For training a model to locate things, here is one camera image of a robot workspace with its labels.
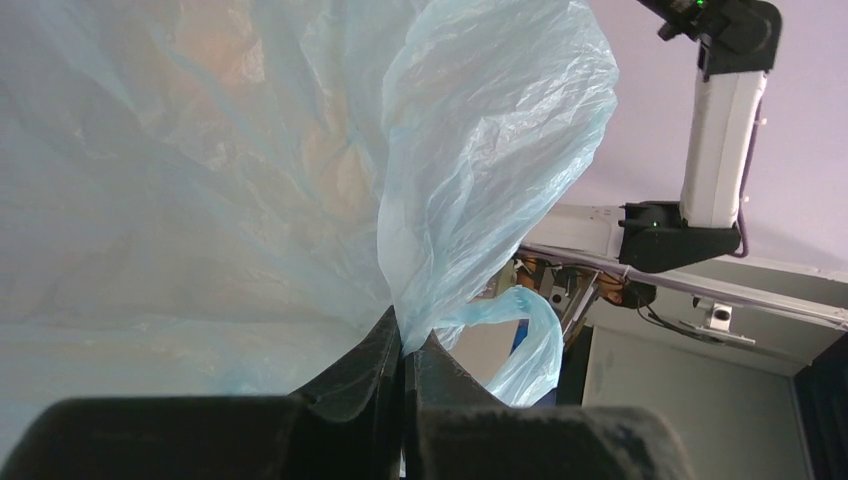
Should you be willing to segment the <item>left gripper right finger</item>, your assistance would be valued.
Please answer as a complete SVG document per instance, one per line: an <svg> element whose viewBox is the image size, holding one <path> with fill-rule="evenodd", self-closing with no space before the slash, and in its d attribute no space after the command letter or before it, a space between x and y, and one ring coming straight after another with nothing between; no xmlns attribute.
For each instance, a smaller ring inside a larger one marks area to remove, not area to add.
<svg viewBox="0 0 848 480"><path fill-rule="evenodd" d="M430 336L404 360L410 479L692 479L680 439L640 407L512 408Z"/></svg>

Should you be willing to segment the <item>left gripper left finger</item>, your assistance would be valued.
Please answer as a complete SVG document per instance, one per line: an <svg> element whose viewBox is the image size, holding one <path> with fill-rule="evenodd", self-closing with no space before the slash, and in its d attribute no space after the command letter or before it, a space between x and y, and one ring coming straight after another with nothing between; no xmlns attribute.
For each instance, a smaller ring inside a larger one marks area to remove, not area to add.
<svg viewBox="0 0 848 480"><path fill-rule="evenodd" d="M287 395L76 398L47 408L5 479L394 479L399 329L366 337Z"/></svg>

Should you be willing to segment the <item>light blue plastic bag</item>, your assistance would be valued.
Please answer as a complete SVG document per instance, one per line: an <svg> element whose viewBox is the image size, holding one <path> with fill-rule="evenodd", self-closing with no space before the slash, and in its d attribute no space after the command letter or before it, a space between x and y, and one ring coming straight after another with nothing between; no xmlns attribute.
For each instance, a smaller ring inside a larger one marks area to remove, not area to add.
<svg viewBox="0 0 848 480"><path fill-rule="evenodd" d="M403 348L552 310L473 298L586 170L618 67L584 1L5 1L1 452L67 398L289 393L389 307Z"/></svg>

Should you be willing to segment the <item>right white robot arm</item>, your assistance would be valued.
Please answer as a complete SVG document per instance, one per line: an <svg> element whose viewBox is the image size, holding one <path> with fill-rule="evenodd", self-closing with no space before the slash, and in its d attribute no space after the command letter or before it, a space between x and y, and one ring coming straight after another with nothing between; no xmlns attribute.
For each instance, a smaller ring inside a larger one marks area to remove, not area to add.
<svg viewBox="0 0 848 480"><path fill-rule="evenodd" d="M768 1L646 1L658 35L699 46L680 199L624 205L620 263L662 273L747 251L740 212L762 97L783 27Z"/></svg>

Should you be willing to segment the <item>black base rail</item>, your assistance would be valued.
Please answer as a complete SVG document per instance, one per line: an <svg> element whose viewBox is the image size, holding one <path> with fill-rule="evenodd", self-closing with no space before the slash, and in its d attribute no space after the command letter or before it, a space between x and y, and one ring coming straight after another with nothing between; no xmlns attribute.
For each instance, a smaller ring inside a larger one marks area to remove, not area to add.
<svg viewBox="0 0 848 480"><path fill-rule="evenodd" d="M638 310L653 304L657 287L615 273L565 265L529 255L515 255L490 280L483 296L497 296L512 286L535 291L565 322L565 313L578 291L595 281L595 298L620 308Z"/></svg>

